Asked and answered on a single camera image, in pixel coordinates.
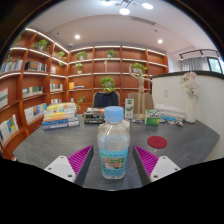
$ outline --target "white wall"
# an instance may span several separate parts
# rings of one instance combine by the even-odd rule
[[[166,52],[166,54],[167,54],[168,62],[170,60],[170,61],[172,61],[172,64],[173,64],[173,71],[169,70],[169,72],[180,72],[180,71],[182,71],[180,61],[177,61],[176,57],[174,57],[171,53]]]
[[[170,104],[179,106],[184,110],[187,94],[182,92],[179,83],[181,76],[169,76],[153,79],[152,96],[154,104]],[[199,84],[196,119],[212,128],[220,135],[216,146],[205,161],[223,158],[224,156],[224,80],[197,76],[195,81]]]

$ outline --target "shelf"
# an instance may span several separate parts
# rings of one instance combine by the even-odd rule
[[[55,92],[54,91],[53,92],[51,91],[50,94],[64,93],[64,92],[65,92],[64,90],[62,90],[62,91],[55,91]]]
[[[95,46],[95,49],[99,48],[120,48],[120,46]]]
[[[128,72],[124,72],[124,73],[122,73],[122,75],[129,75],[129,73]]]
[[[54,75],[54,74],[50,74],[51,77],[57,77],[57,78],[64,78],[66,79],[67,76],[62,76],[62,75]]]
[[[92,73],[86,73],[86,74],[80,74],[80,75],[69,75],[68,77],[72,78],[72,77],[79,77],[79,76],[86,76],[86,75],[92,75]]]
[[[13,48],[10,48],[10,50],[13,50],[13,51],[27,51],[28,48],[25,48],[25,47],[13,47]]]
[[[122,89],[136,89],[136,90],[138,90],[138,88],[122,88]]]
[[[162,67],[167,67],[167,65],[162,65],[162,64],[158,64],[158,63],[154,63],[154,62],[148,62],[149,64],[153,64],[153,65],[158,65],[158,66],[162,66]]]
[[[54,41],[50,38],[50,37],[48,37],[48,36],[46,36],[46,35],[44,35],[43,33],[41,33],[41,32],[37,32],[37,34],[38,35],[41,35],[42,37],[44,37],[44,38],[46,38],[46,39],[48,39],[51,43],[53,43]]]
[[[138,48],[138,47],[128,47],[128,46],[122,46],[124,49],[132,49],[132,50],[139,50],[139,51],[145,51],[144,48]]]
[[[44,73],[44,72],[40,72],[40,71],[30,71],[30,72],[23,72],[24,75],[48,75],[47,73]]]
[[[13,102],[10,103],[10,104],[5,105],[4,107],[0,108],[0,113],[1,113],[3,110],[7,109],[8,107],[11,107],[11,106],[13,106],[14,104],[17,104],[17,103],[19,103],[19,102],[20,102],[20,99],[19,99],[19,100],[15,100],[15,101],[13,101]]]
[[[68,65],[68,63],[66,63],[66,62],[64,62],[64,61],[62,61],[58,58],[52,57],[52,59],[55,60],[55,61],[59,61],[59,62],[63,63],[64,65]]]
[[[4,72],[4,73],[0,74],[0,79],[6,78],[8,76],[16,76],[16,75],[20,75],[20,74],[21,74],[21,72],[16,72],[16,70]]]
[[[90,62],[92,60],[93,59],[84,59],[84,60],[79,60],[79,61],[72,61],[69,64],[71,65],[71,64],[76,64],[76,63]]]
[[[154,53],[154,54],[160,54],[160,55],[166,56],[165,54],[160,53],[160,52],[158,52],[158,51],[153,51],[153,50],[147,50],[147,51],[148,51],[148,52],[152,52],[152,53]]]
[[[69,91],[85,91],[85,90],[92,90],[92,89],[83,89],[83,88],[80,88],[80,89],[70,89]]]
[[[57,45],[59,48],[61,48],[63,51],[65,51],[67,54],[69,53],[69,51],[67,51],[65,48],[63,48],[60,44],[55,42],[55,45]]]
[[[120,58],[94,58],[94,61],[120,61]]]
[[[103,89],[103,88],[94,88],[94,89]],[[114,89],[121,89],[121,88],[114,88]]]
[[[134,61],[134,62],[147,63],[147,61],[145,60],[136,60],[136,59],[128,59],[128,58],[123,58],[122,61]]]
[[[120,75],[120,72],[102,72],[102,73],[93,73],[94,75]]]
[[[29,97],[23,98],[23,101],[31,100],[31,99],[34,99],[34,98],[37,98],[37,97],[40,97],[40,96],[46,96],[46,95],[47,95],[47,93],[37,94],[37,95],[34,95],[34,96],[29,96]]]
[[[29,51],[31,51],[31,52],[33,52],[35,54],[41,54],[41,56],[45,56],[47,58],[50,58],[51,57],[51,55],[49,55],[48,53],[43,53],[43,52],[38,51],[38,50],[29,49]]]
[[[84,47],[84,48],[79,48],[79,49],[76,49],[76,50],[71,50],[70,52],[84,51],[84,50],[90,50],[90,49],[93,49],[93,47]]]
[[[12,141],[13,138],[15,138],[18,134],[22,134],[26,130],[26,127],[21,127],[17,132],[15,132],[4,144],[2,151],[4,152],[5,148],[8,146],[8,144]]]

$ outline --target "cardboard box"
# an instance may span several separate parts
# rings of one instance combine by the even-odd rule
[[[159,125],[160,112],[158,110],[145,109],[145,124]]]
[[[125,119],[133,119],[134,99],[125,98]]]

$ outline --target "bottle cap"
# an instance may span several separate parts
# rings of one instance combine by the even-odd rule
[[[105,107],[104,116],[108,122],[121,122],[124,118],[124,109],[118,106]]]

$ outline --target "wooden bookshelf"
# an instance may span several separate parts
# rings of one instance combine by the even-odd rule
[[[49,52],[34,48],[34,44],[42,39],[48,41]],[[107,51],[111,49],[116,51],[116,57],[109,59]],[[57,53],[60,51],[65,52],[65,60],[57,57]],[[84,60],[77,60],[75,55],[80,51],[86,51],[88,57]],[[80,97],[85,96],[86,102],[81,104],[81,110],[78,111],[79,114],[83,113],[87,107],[92,106],[93,94],[103,91],[100,80],[105,76],[114,78],[115,91],[120,93],[121,106],[124,107],[128,94],[138,92],[138,82],[129,75],[130,63],[138,62],[147,67],[147,78],[168,72],[167,56],[161,52],[120,45],[86,46],[68,51],[60,43],[32,28],[25,29],[21,34],[21,39],[12,49],[11,57],[13,62],[19,58],[23,62],[20,70],[0,74],[0,90],[8,88],[8,104],[0,108],[0,123],[15,114],[19,126],[19,130],[2,146],[2,154],[5,159],[11,159],[14,149],[43,121],[42,115],[27,124],[25,109],[42,103],[46,103],[48,106],[52,99],[59,98],[62,99],[62,102],[69,102],[71,98],[74,98],[77,103]],[[25,64],[28,61],[46,64],[46,71],[25,70]],[[107,71],[105,71],[105,61],[107,61]],[[83,64],[81,74],[78,74],[77,69],[73,67],[76,63]],[[84,88],[70,90],[69,82],[75,82],[77,86],[84,86]],[[51,91],[50,83],[63,84],[63,90]],[[22,89],[31,86],[43,86],[43,93],[23,98]],[[145,82],[144,88],[145,92],[151,92],[149,82]]]

